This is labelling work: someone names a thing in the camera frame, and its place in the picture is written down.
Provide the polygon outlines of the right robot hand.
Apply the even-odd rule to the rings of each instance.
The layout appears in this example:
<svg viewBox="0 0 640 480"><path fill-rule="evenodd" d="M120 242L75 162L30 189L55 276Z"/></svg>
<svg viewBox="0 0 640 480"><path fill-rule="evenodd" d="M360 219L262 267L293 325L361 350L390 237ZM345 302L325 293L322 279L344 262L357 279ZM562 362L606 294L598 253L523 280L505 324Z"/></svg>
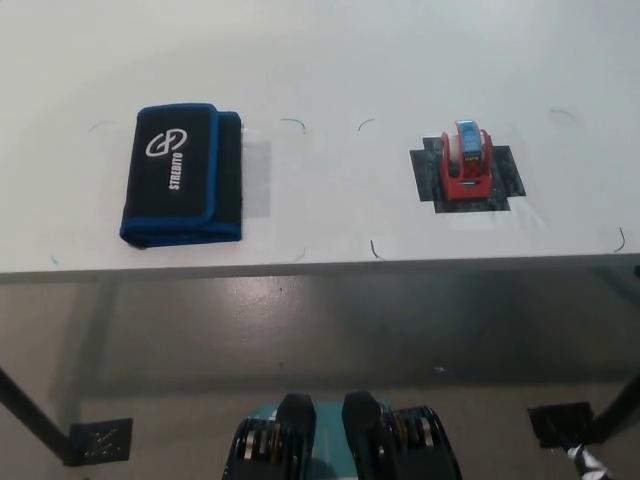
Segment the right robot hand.
<svg viewBox="0 0 640 480"><path fill-rule="evenodd" d="M608 471L583 445L567 450L567 457L573 462L581 480L602 480L608 478Z"/></svg>

